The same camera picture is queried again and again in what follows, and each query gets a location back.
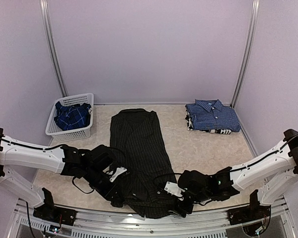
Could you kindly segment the black pinstripe long sleeve shirt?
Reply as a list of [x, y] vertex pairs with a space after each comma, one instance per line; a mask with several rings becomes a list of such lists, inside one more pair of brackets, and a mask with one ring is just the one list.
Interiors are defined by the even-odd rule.
[[138, 215], [158, 219], [171, 214], [186, 217], [179, 200], [160, 185], [175, 182], [155, 111], [126, 109], [111, 118], [110, 147], [117, 163], [130, 175], [117, 180], [128, 205]]

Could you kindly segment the black white printed shirt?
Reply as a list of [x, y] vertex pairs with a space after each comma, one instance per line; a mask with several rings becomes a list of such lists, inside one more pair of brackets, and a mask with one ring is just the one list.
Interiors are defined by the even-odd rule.
[[213, 134], [231, 134], [232, 131], [230, 129], [210, 129], [210, 130], [203, 130], [206, 133], [213, 133]]

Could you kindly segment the white plastic laundry basket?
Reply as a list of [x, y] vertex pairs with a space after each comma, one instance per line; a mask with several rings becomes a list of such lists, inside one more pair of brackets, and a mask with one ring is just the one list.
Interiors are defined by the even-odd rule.
[[[89, 126], [84, 128], [79, 128], [79, 129], [73, 129], [73, 130], [66, 130], [66, 131], [61, 130], [54, 122], [54, 117], [56, 116], [55, 104], [57, 102], [60, 102], [62, 106], [72, 106], [75, 104], [83, 104], [83, 103], [90, 104], [92, 108], [92, 112], [91, 112]], [[47, 126], [45, 129], [45, 133], [48, 136], [53, 137], [53, 139], [58, 142], [89, 138], [91, 126], [93, 125], [93, 112], [94, 112], [93, 103], [94, 103], [94, 95], [92, 93], [67, 96], [56, 100], [54, 105], [52, 106], [49, 119], [47, 122]]]

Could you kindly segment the blue checked shirt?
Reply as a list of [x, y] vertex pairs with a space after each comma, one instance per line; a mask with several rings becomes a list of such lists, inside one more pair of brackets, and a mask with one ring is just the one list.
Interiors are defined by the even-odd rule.
[[186, 104], [187, 129], [201, 131], [210, 129], [230, 129], [239, 132], [241, 125], [235, 110], [222, 104], [220, 100], [196, 100]]

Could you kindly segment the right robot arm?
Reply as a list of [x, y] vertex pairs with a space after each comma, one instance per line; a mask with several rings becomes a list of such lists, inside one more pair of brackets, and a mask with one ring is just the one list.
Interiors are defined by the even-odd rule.
[[226, 201], [254, 183], [272, 176], [267, 184], [251, 193], [249, 205], [231, 214], [233, 217], [241, 214], [255, 220], [258, 216], [265, 216], [274, 201], [298, 182], [298, 131], [286, 130], [284, 138], [270, 150], [213, 175], [185, 170], [178, 174], [176, 182], [159, 182], [166, 176], [155, 177], [153, 184], [178, 199], [171, 212], [181, 217], [191, 214], [194, 204], [205, 206], [215, 201]]

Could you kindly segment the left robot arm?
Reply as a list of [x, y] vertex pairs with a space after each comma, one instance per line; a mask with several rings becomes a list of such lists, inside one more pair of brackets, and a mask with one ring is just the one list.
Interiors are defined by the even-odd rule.
[[117, 164], [112, 148], [105, 145], [92, 150], [66, 144], [48, 147], [19, 142], [5, 136], [0, 128], [0, 185], [53, 221], [60, 213], [54, 205], [52, 193], [13, 172], [12, 165], [46, 170], [75, 179], [83, 178], [105, 200], [115, 205], [124, 202], [116, 181], [127, 174], [127, 169]]

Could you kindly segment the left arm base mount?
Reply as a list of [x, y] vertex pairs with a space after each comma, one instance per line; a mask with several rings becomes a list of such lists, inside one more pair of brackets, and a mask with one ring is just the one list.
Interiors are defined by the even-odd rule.
[[56, 206], [51, 192], [46, 188], [42, 188], [42, 191], [44, 194], [43, 204], [34, 208], [33, 216], [59, 225], [73, 226], [77, 211]]

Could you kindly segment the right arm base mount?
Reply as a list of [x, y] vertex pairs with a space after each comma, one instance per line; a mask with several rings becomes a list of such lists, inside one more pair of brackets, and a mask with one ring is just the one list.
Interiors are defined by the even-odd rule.
[[251, 193], [247, 206], [229, 209], [227, 211], [230, 225], [237, 225], [263, 219], [271, 214], [271, 205], [263, 206], [259, 202], [258, 190]]

